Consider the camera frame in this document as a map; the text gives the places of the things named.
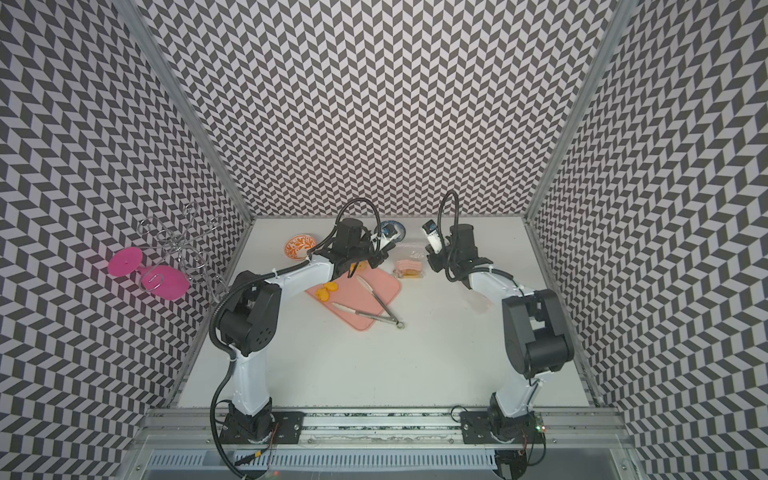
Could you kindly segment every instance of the black cable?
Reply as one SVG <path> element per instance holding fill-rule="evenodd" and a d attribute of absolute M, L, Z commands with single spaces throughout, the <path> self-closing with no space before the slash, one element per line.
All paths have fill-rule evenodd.
<path fill-rule="evenodd" d="M 456 409 L 464 409 L 465 412 L 469 412 L 469 410 L 467 410 L 467 408 L 465 406 L 461 406 L 461 405 L 453 406 L 453 408 L 451 409 L 451 420 L 453 420 L 456 423 L 461 423 L 462 422 L 461 420 L 457 420 L 457 419 L 453 418 L 453 411 L 456 410 Z"/>
<path fill-rule="evenodd" d="M 455 190 L 449 190 L 448 192 L 443 195 L 442 200 L 440 200 L 440 207 L 437 211 L 437 234 L 438 237 L 440 237 L 440 244 L 442 245 L 442 251 L 445 251 L 445 258 L 447 259 L 447 267 L 445 268 L 445 278 L 448 279 L 449 282 L 457 282 L 460 279 L 451 277 L 451 266 L 453 264 L 453 253 L 455 252 L 455 245 L 457 239 L 453 239 L 451 242 L 450 247 L 446 247 L 445 245 L 445 238 L 442 235 L 442 212 L 445 210 L 445 205 L 448 203 L 448 198 L 453 197 L 453 226 L 454 230 L 458 232 L 458 194 Z"/>
<path fill-rule="evenodd" d="M 544 446 L 544 451 L 541 453 L 541 458 L 539 460 L 531 463 L 531 457 L 533 456 L 533 445 L 536 443 L 536 435 L 533 435 L 533 443 L 531 443 L 531 454 L 528 456 L 529 467 L 535 467 L 536 465 L 540 464 L 544 460 L 544 457 L 547 456 L 547 436 L 542 433 L 541 438 L 544 440 L 542 442 L 542 445 Z"/>
<path fill-rule="evenodd" d="M 346 209 L 348 209 L 353 204 L 358 204 L 358 203 L 368 204 L 371 207 L 371 209 L 373 209 L 373 216 L 376 217 L 376 228 L 381 227 L 382 220 L 381 220 L 381 217 L 379 216 L 379 210 L 376 208 L 376 205 L 371 200 L 368 200 L 367 198 L 355 197 L 341 207 L 341 210 L 339 210 L 339 213 L 336 215 L 336 222 L 333 224 L 333 230 L 331 230 L 331 233 L 329 233 L 328 237 L 325 237 L 323 241 L 321 241 L 314 247 L 307 250 L 306 255 L 308 258 L 310 259 L 312 258 L 312 253 L 315 250 L 327 247 L 328 243 L 330 243 L 331 239 L 333 238 L 333 235 L 336 234 L 336 225 L 338 225 L 339 222 L 341 221 L 341 218 L 344 216 Z M 381 239 L 376 238 L 376 250 L 374 250 L 373 253 L 378 253 L 380 250 L 381 250 Z"/>
<path fill-rule="evenodd" d="M 371 207 L 371 210 L 373 210 L 373 216 L 376 217 L 376 228 L 373 229 L 373 233 L 376 233 L 376 229 L 379 229 L 382 224 L 382 219 L 379 216 L 379 209 L 376 208 L 376 205 L 367 198 L 363 197 L 355 197 L 352 200 L 348 201 L 344 204 L 343 207 L 341 207 L 341 210 L 339 210 L 339 214 L 336 215 L 336 223 L 341 221 L 341 217 L 346 212 L 346 209 L 352 206 L 353 204 L 367 204 L 369 207 Z M 378 253 L 381 250 L 381 237 L 376 237 L 376 250 L 373 251 L 373 253 Z"/>
<path fill-rule="evenodd" d="M 510 280 L 512 283 L 515 284 L 515 286 L 520 290 L 520 286 L 517 282 L 515 282 L 515 277 L 512 276 L 511 273 L 507 273 L 504 270 L 499 270 L 495 268 L 488 268 L 486 266 L 476 266 L 475 268 L 471 268 L 467 270 L 466 272 L 462 273 L 461 275 L 457 275 L 455 277 L 451 277 L 451 267 L 456 266 L 453 263 L 453 257 L 454 253 L 456 251 L 456 243 L 458 242 L 458 239 L 453 239 L 451 242 L 450 247 L 446 247 L 445 245 L 445 238 L 442 235 L 442 212 L 445 209 L 445 205 L 448 203 L 448 198 L 453 197 L 453 226 L 454 231 L 458 234 L 458 194 L 455 192 L 455 190 L 449 190 L 440 200 L 440 207 L 437 212 L 437 234 L 440 237 L 440 244 L 442 245 L 442 249 L 448 250 L 446 251 L 447 254 L 447 267 L 445 268 L 445 278 L 448 279 L 449 282 L 458 282 L 459 280 L 463 280 L 466 277 L 468 277 L 472 273 L 481 273 L 481 272 L 491 272 L 495 273 L 496 275 L 503 276 L 504 278 Z"/>
<path fill-rule="evenodd" d="M 216 402 L 216 407 L 218 408 L 220 403 L 225 403 L 225 402 L 229 403 L 230 405 L 232 404 L 232 400 L 219 400 L 218 402 Z M 218 423 L 219 425 L 224 424 L 224 422 L 222 422 L 221 420 L 217 420 L 216 423 Z"/>
<path fill-rule="evenodd" d="M 531 395 L 528 396 L 528 400 L 525 401 L 525 412 L 530 413 L 531 410 L 528 408 L 529 405 L 531 405 L 531 400 L 533 400 L 533 396 L 536 395 L 536 389 L 538 389 L 539 384 L 541 383 L 541 380 L 538 380 L 534 385 L 533 389 L 531 390 Z"/>
<path fill-rule="evenodd" d="M 222 462 L 227 466 L 227 468 L 230 470 L 230 472 L 237 475 L 242 480 L 256 480 L 257 478 L 260 478 L 262 475 L 264 475 L 264 472 L 261 472 L 256 477 L 249 477 L 245 474 L 243 474 L 240 470 L 237 469 L 237 467 L 229 460 L 227 457 L 226 452 L 224 451 L 223 447 L 221 446 L 221 439 L 219 438 L 219 432 L 216 429 L 216 407 L 220 403 L 219 402 L 219 394 L 221 394 L 221 390 L 224 388 L 224 386 L 230 381 L 232 378 L 232 374 L 234 373 L 235 369 L 235 359 L 237 359 L 237 352 L 235 352 L 234 349 L 231 349 L 228 345 L 224 344 L 219 339 L 219 336 L 216 334 L 216 329 L 219 328 L 219 323 L 221 322 L 221 317 L 223 316 L 224 307 L 227 305 L 227 303 L 238 293 L 243 292 L 244 290 L 253 287 L 257 283 L 272 278 L 274 276 L 280 276 L 285 275 L 286 273 L 291 273 L 295 270 L 298 270 L 299 268 L 304 268 L 306 265 L 309 265 L 309 261 L 305 260 L 302 263 L 299 263 L 294 266 L 289 266 L 288 268 L 284 268 L 282 270 L 278 270 L 275 274 L 272 273 L 266 273 L 264 275 L 259 275 L 256 278 L 252 280 L 248 280 L 247 282 L 241 283 L 240 285 L 235 286 L 232 290 L 230 290 L 226 296 L 219 302 L 218 305 L 216 305 L 216 309 L 214 310 L 213 315 L 210 318 L 210 325 L 208 326 L 208 337 L 210 338 L 210 341 L 219 349 L 223 350 L 224 352 L 227 352 L 227 354 L 230 356 L 230 366 L 229 369 L 227 369 L 227 374 L 224 376 L 224 379 L 219 384 L 219 387 L 216 389 L 216 392 L 214 393 L 214 397 L 210 401 L 210 434 L 214 438 L 214 444 L 216 446 L 216 450 L 219 452 L 219 456 L 221 457 Z"/>
<path fill-rule="evenodd" d="M 275 424 L 275 428 L 272 430 L 272 434 L 270 435 L 270 442 L 266 445 L 266 447 L 264 447 L 261 450 L 257 450 L 256 452 L 254 452 L 254 453 L 252 453 L 250 455 L 244 456 L 243 458 L 241 458 L 240 460 L 235 462 L 235 466 L 239 467 L 241 465 L 245 465 L 247 463 L 251 463 L 253 460 L 256 460 L 261 455 L 264 455 L 264 452 L 266 452 L 267 450 L 271 449 L 272 448 L 272 442 L 274 442 L 274 440 L 275 440 L 275 434 L 277 434 L 277 429 L 279 427 L 280 427 L 280 424 L 276 423 Z M 269 462 L 266 464 L 266 469 L 267 470 L 270 469 Z"/>
<path fill-rule="evenodd" d="M 219 384 L 218 388 L 216 389 L 216 392 L 214 393 L 213 399 L 210 401 L 210 433 L 214 437 L 214 444 L 216 446 L 216 450 L 219 452 L 219 456 L 221 457 L 222 462 L 227 466 L 227 468 L 235 474 L 238 478 L 241 478 L 242 480 L 257 480 L 258 478 L 261 478 L 264 473 L 266 473 L 266 470 L 263 472 L 259 472 L 257 476 L 249 476 L 244 473 L 242 473 L 240 470 L 237 469 L 237 467 L 231 462 L 229 457 L 227 457 L 227 453 L 224 451 L 224 448 L 221 446 L 221 440 L 219 439 L 218 432 L 216 430 L 216 405 L 218 405 L 219 401 L 219 394 L 221 394 L 221 390 L 223 390 L 224 386 L 227 384 L 227 382 L 230 381 L 232 378 L 232 374 L 235 371 L 235 362 L 230 361 L 230 368 L 227 369 L 227 374 L 224 376 L 224 379 Z"/>
<path fill-rule="evenodd" d="M 259 275 L 256 278 L 252 280 L 248 280 L 247 282 L 241 283 L 240 285 L 237 285 L 232 290 L 230 290 L 229 293 L 227 293 L 227 295 L 224 296 L 224 298 L 219 302 L 219 304 L 216 305 L 214 314 L 210 318 L 210 324 L 208 325 L 208 338 L 210 338 L 211 343 L 213 343 L 213 345 L 219 350 L 227 352 L 227 354 L 230 356 L 230 360 L 235 360 L 237 357 L 237 354 L 235 353 L 235 351 L 232 350 L 229 346 L 225 345 L 221 340 L 219 340 L 219 336 L 216 334 L 216 329 L 219 328 L 219 322 L 221 321 L 221 317 L 224 314 L 224 306 L 226 306 L 227 303 L 235 295 L 237 295 L 240 292 L 243 292 L 245 289 L 251 288 L 252 286 L 256 285 L 257 283 L 263 280 L 267 280 L 274 276 L 280 276 L 280 275 L 285 275 L 286 273 L 291 273 L 295 270 L 298 270 L 299 268 L 304 268 L 309 264 L 310 262 L 308 260 L 304 260 L 302 263 L 298 263 L 297 265 L 289 266 L 288 268 L 278 270 L 277 274 L 272 272 L 272 273 L 265 273 L 264 275 Z"/>

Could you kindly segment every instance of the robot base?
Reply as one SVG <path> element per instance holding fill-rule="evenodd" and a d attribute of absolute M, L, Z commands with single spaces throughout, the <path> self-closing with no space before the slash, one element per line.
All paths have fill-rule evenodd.
<path fill-rule="evenodd" d="M 491 396 L 491 403 L 486 412 L 461 412 L 462 437 L 465 445 L 483 445 L 488 443 L 530 444 L 534 437 L 537 443 L 541 436 L 536 429 L 541 424 L 541 416 L 528 412 L 514 418 L 505 417 L 496 401 L 496 394 Z"/>
<path fill-rule="evenodd" d="M 528 470 L 528 458 L 523 450 L 496 450 L 496 470 L 503 480 L 517 480 Z"/>
<path fill-rule="evenodd" d="M 272 399 L 256 415 L 245 415 L 230 404 L 219 438 L 223 445 L 267 444 L 274 426 L 275 445 L 299 443 L 304 412 L 273 412 Z"/>

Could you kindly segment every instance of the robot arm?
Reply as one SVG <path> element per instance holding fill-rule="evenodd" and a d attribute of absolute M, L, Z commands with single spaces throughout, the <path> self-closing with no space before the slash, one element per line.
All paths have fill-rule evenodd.
<path fill-rule="evenodd" d="M 434 221 L 425 223 L 422 229 L 429 241 L 426 249 L 430 267 L 435 272 L 445 269 L 449 280 L 462 281 L 501 310 L 507 357 L 519 375 L 510 376 L 493 393 L 488 418 L 497 439 L 513 439 L 531 413 L 540 385 L 574 356 L 558 298 L 551 290 L 534 291 L 519 285 L 489 259 L 479 257 L 472 225 L 457 221 L 451 227 L 448 246 L 439 237 Z M 533 322 L 544 325 L 534 328 Z"/>
<path fill-rule="evenodd" d="M 395 246 L 395 238 L 394 228 L 384 226 L 381 232 L 372 235 L 360 220 L 347 218 L 338 222 L 310 259 L 297 268 L 275 272 L 264 280 L 248 271 L 237 276 L 232 290 L 245 283 L 252 285 L 224 305 L 218 328 L 223 341 L 234 351 L 235 362 L 235 388 L 225 422 L 235 425 L 241 436 L 260 442 L 271 432 L 266 348 L 277 331 L 283 302 L 311 286 L 339 278 L 361 261 L 376 268 Z"/>

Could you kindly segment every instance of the plastic bag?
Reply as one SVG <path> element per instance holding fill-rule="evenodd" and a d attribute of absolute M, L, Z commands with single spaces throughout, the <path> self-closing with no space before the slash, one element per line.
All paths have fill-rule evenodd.
<path fill-rule="evenodd" d="M 390 264 L 386 266 L 395 278 L 423 278 L 425 271 L 429 268 L 426 262 L 427 243 L 398 243 L 395 248 L 389 252 Z"/>

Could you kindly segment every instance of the metal vent grille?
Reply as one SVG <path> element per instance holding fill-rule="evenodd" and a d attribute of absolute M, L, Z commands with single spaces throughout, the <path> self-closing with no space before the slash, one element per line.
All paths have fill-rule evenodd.
<path fill-rule="evenodd" d="M 253 453 L 240 450 L 234 459 Z M 241 465 L 243 470 L 265 469 L 268 455 Z M 270 469 L 307 470 L 312 472 L 385 472 L 396 470 L 489 470 L 496 468 L 493 450 L 294 450 L 272 452 Z M 184 470 L 219 469 L 218 454 L 210 450 L 155 450 L 147 464 L 148 469 Z"/>
<path fill-rule="evenodd" d="M 205 450 L 155 450 L 148 468 L 199 467 L 205 460 Z"/>

